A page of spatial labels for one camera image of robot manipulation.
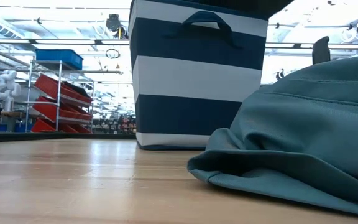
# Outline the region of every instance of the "navy stripe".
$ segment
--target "navy stripe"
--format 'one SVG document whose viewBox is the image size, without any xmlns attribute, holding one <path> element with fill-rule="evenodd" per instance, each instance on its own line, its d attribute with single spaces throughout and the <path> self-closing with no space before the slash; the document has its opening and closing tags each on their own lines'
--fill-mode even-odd
<svg viewBox="0 0 358 224">
<path fill-rule="evenodd" d="M 229 128 L 241 102 L 175 96 L 139 95 L 136 125 L 140 133 L 210 135 Z"/>
<path fill-rule="evenodd" d="M 181 150 L 181 151 L 204 151 L 206 146 L 163 146 L 163 145 L 151 145 L 151 146 L 142 146 L 137 142 L 137 145 L 143 150 L 150 150 L 150 151 L 163 151 L 163 150 Z"/>
<path fill-rule="evenodd" d="M 135 0 L 133 0 L 131 2 L 131 11 L 130 11 L 130 15 L 132 12 L 132 7 L 133 7 L 133 2 Z M 225 13 L 225 14 L 231 14 L 231 15 L 237 15 L 237 16 L 245 16 L 245 17 L 251 17 L 254 19 L 263 19 L 265 21 L 267 21 L 270 17 L 270 15 L 258 15 L 258 14 L 253 14 L 253 13 L 245 13 L 242 11 L 237 11 L 237 10 L 233 10 L 233 9 L 227 9 L 225 7 L 217 7 L 217 6 L 209 6 L 206 4 L 199 4 L 199 3 L 195 3 L 195 2 L 201 2 L 200 0 L 193 0 L 195 2 L 189 2 L 189 1 L 182 1 L 182 0 L 148 0 L 148 1 L 152 1 L 152 2 L 160 2 L 160 3 L 165 3 L 165 4 L 173 4 L 176 6 L 184 6 L 184 7 L 191 7 L 194 9 L 201 9 L 201 10 L 207 10 L 207 11 L 213 11 L 213 12 L 221 12 L 221 13 Z"/>
<path fill-rule="evenodd" d="M 265 55 L 265 37 L 232 32 L 236 45 L 230 46 L 219 29 L 189 26 L 183 35 L 169 38 L 180 23 L 137 18 L 131 36 L 132 69 L 138 55 L 174 58 L 194 62 L 232 65 L 261 70 Z"/>
</svg>

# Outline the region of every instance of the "wooden table surface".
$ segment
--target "wooden table surface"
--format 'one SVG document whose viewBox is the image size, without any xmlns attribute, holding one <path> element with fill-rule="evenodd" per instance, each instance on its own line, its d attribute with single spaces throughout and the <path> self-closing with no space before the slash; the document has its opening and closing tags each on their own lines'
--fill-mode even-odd
<svg viewBox="0 0 358 224">
<path fill-rule="evenodd" d="M 0 143 L 0 224 L 358 224 L 358 217 L 214 188 L 187 173 L 200 152 L 135 141 Z"/>
</svg>

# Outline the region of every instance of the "metal shelving unit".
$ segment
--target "metal shelving unit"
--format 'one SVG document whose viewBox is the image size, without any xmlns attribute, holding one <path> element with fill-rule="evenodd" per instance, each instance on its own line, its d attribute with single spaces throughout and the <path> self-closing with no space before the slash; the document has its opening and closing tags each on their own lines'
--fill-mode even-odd
<svg viewBox="0 0 358 224">
<path fill-rule="evenodd" d="M 36 88 L 39 91 L 43 92 L 42 90 L 40 90 L 39 88 L 37 88 L 36 86 L 32 86 L 32 74 L 34 71 L 34 68 L 36 67 L 36 65 L 45 65 L 45 64 L 55 64 L 58 65 L 58 72 L 56 73 L 58 75 L 58 80 L 57 80 L 57 97 L 54 99 L 56 100 L 56 103 L 53 102 L 43 102 L 43 101 L 30 101 L 30 95 L 31 95 L 31 88 Z M 27 90 L 27 101 L 24 103 L 27 103 L 27 108 L 26 108 L 26 117 L 25 117 L 25 132 L 28 131 L 28 125 L 29 125 L 29 110 L 30 110 L 30 106 L 31 105 L 55 105 L 56 106 L 56 118 L 55 121 L 52 121 L 50 118 L 46 117 L 45 115 L 42 115 L 42 117 L 48 119 L 49 121 L 55 123 L 55 130 L 58 131 L 59 128 L 59 123 L 65 123 L 65 124 L 92 124 L 92 119 L 91 121 L 88 120 L 83 120 L 83 119 L 76 119 L 76 118 L 66 118 L 66 117 L 61 117 L 60 116 L 60 106 L 61 106 L 61 102 L 64 103 L 68 103 L 71 105 L 78 105 L 81 107 L 87 107 L 88 108 L 88 113 L 90 113 L 90 115 L 92 115 L 93 112 L 93 101 L 92 103 L 88 103 L 85 101 L 81 101 L 79 99 L 75 99 L 72 98 L 70 96 L 66 96 L 63 95 L 61 93 L 61 89 L 62 89 L 62 76 L 63 76 L 63 68 L 64 69 L 71 69 L 71 67 L 67 64 L 65 64 L 62 61 L 37 61 L 37 60 L 33 60 L 30 63 L 30 69 L 29 69 L 29 83 L 28 83 L 28 90 Z"/>
</svg>

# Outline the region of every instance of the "storage rack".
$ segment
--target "storage rack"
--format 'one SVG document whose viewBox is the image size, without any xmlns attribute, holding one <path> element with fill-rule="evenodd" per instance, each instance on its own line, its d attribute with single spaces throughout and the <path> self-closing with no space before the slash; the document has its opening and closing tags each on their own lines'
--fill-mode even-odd
<svg viewBox="0 0 358 224">
<path fill-rule="evenodd" d="M 50 93 L 47 93 L 43 90 L 41 90 L 40 88 L 37 88 L 36 87 L 36 84 L 37 82 L 35 83 L 35 85 L 33 86 L 32 85 L 32 74 L 33 74 L 33 71 L 34 71 L 34 68 L 36 67 L 36 65 L 58 65 L 58 80 L 57 80 L 57 93 L 56 94 L 51 94 Z M 43 124 L 52 124 L 54 123 L 55 125 L 55 128 L 54 128 L 54 131 L 59 131 L 59 129 L 61 130 L 64 130 L 64 131 L 67 131 L 67 130 L 80 130 L 80 132 L 83 132 L 84 130 L 82 129 L 83 127 L 82 126 L 78 126 L 77 124 L 88 124 L 89 125 L 89 132 L 91 133 L 92 132 L 92 113 L 93 113 L 93 101 L 91 101 L 90 103 L 89 102 L 86 102 L 86 101 L 81 101 L 79 99 L 76 99 L 74 97 L 70 97 L 68 95 L 64 95 L 62 94 L 62 76 L 63 76 L 63 73 L 65 71 L 63 71 L 63 68 L 64 69 L 68 69 L 68 71 L 70 71 L 71 73 L 73 73 L 74 69 L 72 69 L 69 65 L 65 64 L 63 61 L 40 61 L 40 60 L 33 60 L 31 61 L 30 63 L 30 68 L 29 68 L 29 82 L 28 82 L 28 89 L 27 89 L 27 101 L 25 102 L 27 104 L 27 108 L 26 108 L 26 117 L 25 117 L 25 132 L 28 131 L 28 126 L 29 126 L 29 110 L 30 110 L 30 106 L 33 105 L 33 106 L 36 106 L 36 108 L 38 108 L 38 110 L 36 109 L 38 112 L 40 112 L 41 114 L 41 117 L 43 117 L 45 120 L 47 121 L 41 121 L 41 120 L 38 120 L 37 122 L 39 123 L 43 123 Z M 39 100 L 37 101 L 30 101 L 30 94 L 31 94 L 31 88 L 34 87 L 34 88 L 37 88 L 39 91 L 45 93 L 46 95 L 49 95 L 53 98 L 53 100 L 49 99 L 49 98 L 46 98 L 46 97 L 42 97 L 40 96 Z M 67 103 L 68 105 L 74 105 L 74 106 L 81 106 L 81 107 L 87 107 L 88 108 L 88 114 L 87 115 L 90 115 L 90 119 L 80 119 L 80 118 L 68 118 L 68 117 L 63 117 L 61 116 L 60 114 L 60 110 L 61 110 L 61 107 Z M 50 114 L 46 115 L 46 113 L 41 113 L 40 111 L 40 106 L 39 105 L 51 105 L 51 106 L 55 106 L 56 108 L 56 116 L 53 117 L 51 116 Z M 74 126 L 75 128 L 73 127 L 70 127 L 68 124 L 75 124 L 77 126 Z"/>
</svg>

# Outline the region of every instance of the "white stripe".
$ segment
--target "white stripe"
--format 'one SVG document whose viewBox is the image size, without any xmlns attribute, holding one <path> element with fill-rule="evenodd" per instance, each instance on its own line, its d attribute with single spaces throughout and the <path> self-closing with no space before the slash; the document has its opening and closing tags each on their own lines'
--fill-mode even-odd
<svg viewBox="0 0 358 224">
<path fill-rule="evenodd" d="M 260 87 L 262 72 L 251 68 L 138 56 L 133 71 L 138 94 L 242 102 Z"/>
<path fill-rule="evenodd" d="M 188 19 L 191 15 L 198 11 L 205 11 L 202 9 L 195 9 L 185 6 L 176 6 L 173 4 L 152 2 L 146 0 L 136 0 L 134 3 L 134 10 L 131 15 L 131 26 L 129 28 L 132 33 L 133 24 L 135 24 L 135 18 L 141 17 L 146 19 L 157 19 L 161 21 L 179 22 L 182 23 Z M 245 16 L 237 16 L 232 14 L 226 14 L 221 12 L 215 12 L 220 18 L 222 18 L 234 32 L 240 32 L 243 34 L 257 35 L 266 37 L 268 21 L 262 19 L 254 19 Z M 195 24 L 199 26 L 208 26 L 219 28 L 215 23 L 208 24 Z"/>
<path fill-rule="evenodd" d="M 136 139 L 141 146 L 185 146 L 205 147 L 210 136 L 187 134 L 149 134 L 136 133 Z"/>
</svg>

